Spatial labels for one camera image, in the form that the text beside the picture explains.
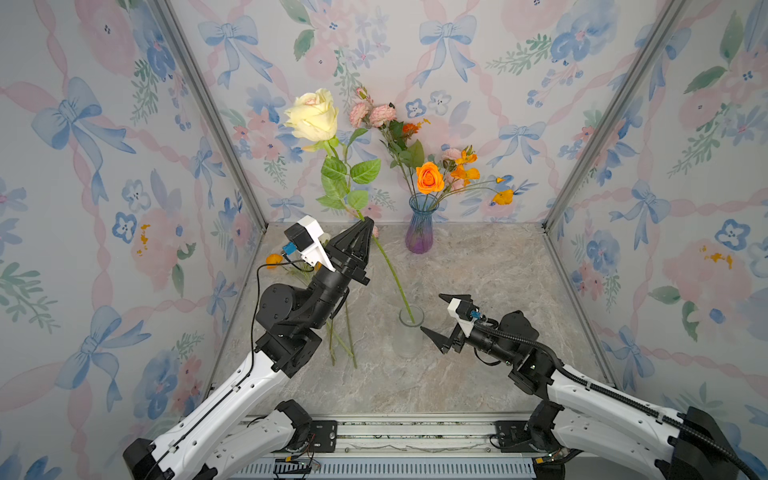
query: wire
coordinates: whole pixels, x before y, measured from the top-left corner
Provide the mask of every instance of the wire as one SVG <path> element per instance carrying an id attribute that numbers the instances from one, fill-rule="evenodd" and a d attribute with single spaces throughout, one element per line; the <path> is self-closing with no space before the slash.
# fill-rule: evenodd
<path id="1" fill-rule="evenodd" d="M 540 343 L 535 340 L 525 338 L 524 336 L 515 335 L 514 333 L 506 333 L 506 332 L 502 332 L 501 330 L 490 329 L 478 323 L 475 323 L 474 327 L 478 329 L 480 332 L 487 333 L 488 335 L 493 335 L 493 336 L 501 337 L 504 339 L 514 340 L 517 343 L 522 343 L 524 345 L 529 345 L 537 349 L 540 349 L 542 352 L 546 353 L 547 356 L 549 356 L 552 359 L 552 364 L 554 365 L 556 370 L 560 372 L 564 377 L 571 380 L 572 382 L 578 383 L 579 385 L 583 385 L 583 386 L 587 385 L 588 383 L 587 380 L 582 379 L 574 375 L 573 373 L 567 371 L 563 366 L 563 362 L 554 353 L 552 348 L 545 345 L 544 343 Z M 656 417 L 658 415 L 658 412 L 655 409 L 652 409 L 651 407 L 646 407 L 642 403 L 636 402 L 633 399 L 629 399 L 628 397 L 621 395 L 616 390 L 606 389 L 602 386 L 595 385 L 594 383 L 590 385 L 590 390 L 594 390 L 595 392 L 602 393 L 605 396 L 611 397 L 612 399 L 617 400 L 618 402 L 624 403 L 625 405 L 628 405 L 636 410 L 640 410 L 646 415 L 649 415 L 652 417 Z M 723 447 L 722 445 L 715 442 L 714 440 L 707 437 L 706 435 L 699 433 L 697 430 L 692 429 L 688 425 L 684 425 L 682 422 L 678 422 L 676 419 L 672 419 L 666 415 L 663 415 L 661 417 L 661 421 L 664 423 L 667 423 L 668 425 L 672 425 L 674 428 L 680 430 L 681 432 L 685 432 L 686 434 L 694 437 L 696 440 L 703 443 L 710 449 L 714 450 L 718 455 L 724 457 L 729 462 L 733 463 L 739 470 L 744 472 L 744 475 L 746 475 L 746 477 L 749 480 L 760 480 L 760 477 L 758 477 L 757 474 L 753 472 L 753 470 L 746 463 L 744 463 L 741 458 L 737 457 L 735 454 L 731 453 L 727 448 Z"/>

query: floor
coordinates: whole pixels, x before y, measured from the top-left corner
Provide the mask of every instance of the floor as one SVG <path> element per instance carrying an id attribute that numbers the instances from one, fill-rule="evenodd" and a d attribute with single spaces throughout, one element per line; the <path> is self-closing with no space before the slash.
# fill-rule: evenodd
<path id="1" fill-rule="evenodd" d="M 273 223 L 257 254 L 256 265 L 286 243 L 289 224 Z M 336 234 L 348 224 L 323 225 Z M 407 224 L 379 226 L 379 241 L 395 265 L 409 302 L 425 312 L 424 325 L 449 335 L 454 322 L 438 293 L 469 293 L 481 311 L 495 319 L 522 310 L 548 344 L 566 363 L 604 381 L 564 286 L 545 249 L 541 228 L 529 224 L 436 224 L 435 244 L 423 254 L 410 253 L 403 242 Z M 508 367 L 480 363 L 471 349 L 442 355 L 428 338 L 415 358 L 403 359 L 392 350 L 392 330 L 402 307 L 399 292 L 375 244 L 367 269 L 368 286 L 352 282 L 349 318 L 357 369 L 336 343 L 332 365 L 326 330 L 323 344 L 310 362 L 280 391 L 271 392 L 253 414 L 271 411 L 285 399 L 295 399 L 310 414 L 417 412 L 529 412 L 539 402 L 515 388 Z M 289 270 L 261 270 L 261 285 L 301 285 Z M 214 385 L 224 381 L 249 352 L 249 332 L 257 304 L 256 279 L 246 286 L 224 350 L 214 372 Z M 342 309 L 334 326 L 348 338 Z M 257 324 L 255 338 L 263 333 Z"/>

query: wall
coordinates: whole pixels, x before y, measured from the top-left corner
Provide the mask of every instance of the wall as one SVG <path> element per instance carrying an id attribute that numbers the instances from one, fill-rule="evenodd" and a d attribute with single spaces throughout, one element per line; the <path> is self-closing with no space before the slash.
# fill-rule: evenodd
<path id="1" fill-rule="evenodd" d="M 431 122 L 417 135 L 427 154 L 473 144 L 482 179 L 500 177 L 495 188 L 520 194 L 510 206 L 491 205 L 488 190 L 452 197 L 438 221 L 532 222 L 546 216 L 598 121 L 582 112 L 604 111 L 637 53 L 637 33 L 663 2 L 171 4 L 268 220 L 351 220 L 315 200 L 324 154 L 300 149 L 306 143 L 283 125 L 282 111 L 328 88 L 344 118 L 340 137 L 349 138 L 346 118 L 364 84 L 399 118 Z M 379 138 L 358 139 L 353 162 L 381 157 L 388 165 Z M 368 215 L 409 220 L 397 170 L 384 167 L 369 190 Z"/>
<path id="2" fill-rule="evenodd" d="M 201 400 L 257 238 L 145 5 L 6 2 L 0 45 L 0 478 L 128 478 Z"/>
<path id="3" fill-rule="evenodd" d="M 764 478 L 767 15 L 691 2 L 556 233 L 621 386 L 709 412 Z"/>

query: orange flower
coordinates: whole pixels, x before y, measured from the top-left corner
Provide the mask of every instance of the orange flower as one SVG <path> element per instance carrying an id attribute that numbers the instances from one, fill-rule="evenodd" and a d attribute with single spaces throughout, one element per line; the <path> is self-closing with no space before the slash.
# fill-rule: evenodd
<path id="1" fill-rule="evenodd" d="M 476 162 L 476 161 L 477 161 L 477 159 L 478 159 L 478 156 L 477 156 L 477 154 L 470 154 L 470 155 L 467 155 L 467 150 L 466 150 L 466 149 L 464 149 L 464 150 L 462 151 L 462 157 L 461 157 L 461 158 L 457 158 L 457 159 L 456 159 L 456 164 L 457 164 L 457 165 L 461 165 L 461 164 L 471 164 L 472 162 Z"/>
<path id="2" fill-rule="evenodd" d="M 456 167 L 456 170 L 451 172 L 451 177 L 458 178 L 459 180 L 464 180 L 464 186 L 466 187 L 467 185 L 469 185 L 470 180 L 480 179 L 480 171 L 477 168 L 470 168 L 469 170 L 464 170 L 464 165 L 459 165 Z"/>
<path id="3" fill-rule="evenodd" d="M 277 253 L 273 253 L 272 255 L 269 255 L 266 258 L 266 262 L 270 265 L 270 266 L 267 267 L 267 269 L 268 270 L 272 270 L 273 268 L 277 268 L 277 264 L 278 263 L 282 263 L 283 260 L 284 259 L 280 255 L 278 255 Z"/>
<path id="4" fill-rule="evenodd" d="M 512 198 L 515 196 L 514 190 L 504 190 L 499 192 L 493 197 L 493 203 L 499 205 L 509 205 L 512 203 Z"/>
<path id="5" fill-rule="evenodd" d="M 419 178 L 417 186 L 424 195 L 432 192 L 440 192 L 445 188 L 445 181 L 438 170 L 437 165 L 426 162 L 422 167 L 416 167 L 416 176 Z"/>

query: glass vase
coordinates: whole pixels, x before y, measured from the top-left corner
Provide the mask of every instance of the glass vase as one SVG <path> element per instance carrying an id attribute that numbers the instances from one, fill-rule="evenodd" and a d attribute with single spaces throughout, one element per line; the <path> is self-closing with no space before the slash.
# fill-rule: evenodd
<path id="1" fill-rule="evenodd" d="M 424 310 L 411 305 L 411 313 L 413 321 L 408 310 L 400 310 L 392 335 L 392 349 L 404 359 L 412 359 L 422 351 L 424 333 L 420 327 L 424 324 Z"/>
<path id="2" fill-rule="evenodd" d="M 432 215 L 438 204 L 433 195 L 416 194 L 408 202 L 413 210 L 413 218 L 406 232 L 406 247 L 413 253 L 426 253 L 432 248 Z"/>

